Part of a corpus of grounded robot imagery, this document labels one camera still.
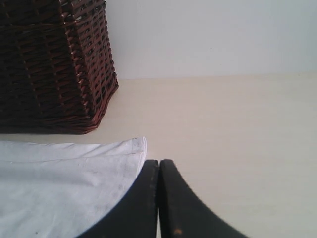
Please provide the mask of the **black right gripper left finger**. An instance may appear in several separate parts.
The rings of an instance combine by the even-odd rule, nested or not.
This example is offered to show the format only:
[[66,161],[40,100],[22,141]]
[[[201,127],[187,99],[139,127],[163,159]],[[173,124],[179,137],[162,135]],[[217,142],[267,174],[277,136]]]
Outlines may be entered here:
[[146,160],[124,197],[81,238],[155,238],[159,163]]

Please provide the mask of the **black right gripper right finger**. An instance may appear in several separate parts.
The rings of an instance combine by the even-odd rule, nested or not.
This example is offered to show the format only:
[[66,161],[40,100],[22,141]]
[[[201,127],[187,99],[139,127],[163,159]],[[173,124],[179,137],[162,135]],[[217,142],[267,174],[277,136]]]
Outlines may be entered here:
[[162,238],[243,236],[198,198],[172,160],[162,160],[159,166],[158,210]]

